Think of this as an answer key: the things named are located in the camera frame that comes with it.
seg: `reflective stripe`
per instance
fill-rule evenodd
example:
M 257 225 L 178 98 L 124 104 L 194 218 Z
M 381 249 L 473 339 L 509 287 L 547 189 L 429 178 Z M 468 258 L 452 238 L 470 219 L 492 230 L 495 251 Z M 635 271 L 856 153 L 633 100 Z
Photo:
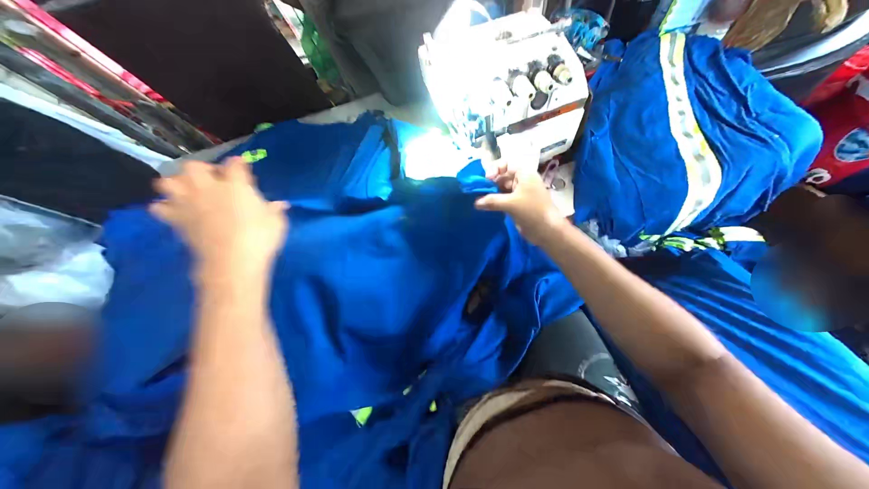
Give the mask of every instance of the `reflective stripe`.
M 715 238 L 702 238 L 698 239 L 697 242 L 710 248 L 714 248 L 716 250 L 721 249 L 721 243 L 719 243 Z
M 660 37 L 660 67 L 667 93 L 667 116 L 670 132 L 679 154 L 685 161 L 688 192 L 676 220 L 666 236 L 689 226 L 715 199 L 721 186 L 721 165 L 700 132 L 691 108 L 685 80 L 685 35 L 664 34 Z
M 661 244 L 664 246 L 672 246 L 673 248 L 678 248 L 682 251 L 691 251 L 694 248 L 698 248 L 700 250 L 706 249 L 703 244 L 694 241 L 691 238 L 682 238 L 680 236 L 673 236 L 671 238 L 667 238 L 662 241 Z
M 356 424 L 358 426 L 365 426 L 368 423 L 368 418 L 371 418 L 371 413 L 374 412 L 374 407 L 363 407 L 360 409 L 354 409 L 350 412 L 353 417 L 356 419 Z
M 715 228 L 721 233 L 725 241 L 766 241 L 756 230 L 745 226 L 727 226 Z

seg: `fabric pile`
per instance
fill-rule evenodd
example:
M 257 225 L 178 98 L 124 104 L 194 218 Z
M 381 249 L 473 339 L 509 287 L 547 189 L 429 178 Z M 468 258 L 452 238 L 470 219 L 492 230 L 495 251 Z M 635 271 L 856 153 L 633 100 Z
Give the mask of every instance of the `fabric pile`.
M 402 148 L 421 134 L 366 114 L 278 124 L 232 151 L 261 157 L 265 197 L 292 204 L 270 309 L 308 488 L 439 486 L 457 407 L 500 384 L 541 325 L 581 304 L 508 219 L 474 209 L 495 191 L 479 162 L 457 178 L 402 175 Z M 18 437 L 0 455 L 7 485 L 159 480 L 189 347 L 189 256 L 144 209 L 114 213 L 103 244 L 116 280 L 102 375 L 86 413 L 0 427 Z M 370 406 L 359 427 L 350 411 Z
M 765 317 L 746 271 L 763 250 L 740 226 L 803 175 L 817 123 L 745 51 L 715 40 L 643 34 L 606 49 L 576 159 L 576 222 L 624 255 L 645 245 L 632 270 L 869 461 L 869 367 L 826 333 Z M 423 135 L 369 113 L 277 124 L 230 153 L 251 162 L 266 198 L 292 204 L 269 307 L 297 400 L 305 489 L 440 487 L 461 404 L 502 383 L 542 326 L 582 304 L 509 218 L 474 209 L 496 191 L 478 161 L 456 178 L 407 178 L 406 149 Z M 0 426 L 10 447 L 0 488 L 160 486 L 194 315 L 189 254 L 143 208 L 113 212 L 102 245 L 116 277 L 86 409 Z M 655 429 L 725 481 L 620 363 Z

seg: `plastic bag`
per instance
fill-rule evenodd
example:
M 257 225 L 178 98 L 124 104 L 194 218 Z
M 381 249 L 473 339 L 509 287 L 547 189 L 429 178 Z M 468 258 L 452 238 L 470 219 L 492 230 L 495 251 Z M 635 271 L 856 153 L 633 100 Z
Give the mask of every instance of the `plastic bag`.
M 95 310 L 115 273 L 93 224 L 0 196 L 0 316 L 42 302 Z
M 42 302 L 64 302 L 93 311 L 103 306 L 114 278 L 102 246 L 73 245 L 48 264 L 0 277 L 0 314 Z
M 56 259 L 68 246 L 93 242 L 99 228 L 86 221 L 0 196 L 0 275 Z

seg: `black panel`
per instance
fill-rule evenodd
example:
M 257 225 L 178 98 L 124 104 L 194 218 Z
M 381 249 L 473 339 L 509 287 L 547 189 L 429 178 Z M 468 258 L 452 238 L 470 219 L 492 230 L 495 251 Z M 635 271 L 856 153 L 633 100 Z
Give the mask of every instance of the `black panel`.
M 261 0 L 99 0 L 50 13 L 223 139 L 330 106 Z

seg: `label on sewing machine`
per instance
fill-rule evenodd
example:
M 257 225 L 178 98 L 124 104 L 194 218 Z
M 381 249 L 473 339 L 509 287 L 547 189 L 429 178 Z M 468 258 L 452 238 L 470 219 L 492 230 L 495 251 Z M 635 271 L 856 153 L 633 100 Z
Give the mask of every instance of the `label on sewing machine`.
M 557 142 L 557 143 L 552 143 L 552 144 L 550 144 L 549 146 L 547 146 L 547 147 L 541 149 L 541 154 L 542 154 L 542 153 L 545 153 L 545 152 L 547 152 L 547 151 L 554 150 L 555 148 L 561 147 L 561 146 L 563 146 L 563 145 L 565 145 L 565 144 L 567 144 L 567 140 L 566 140 L 566 139 L 562 139 L 561 141 L 559 141 L 559 142 Z

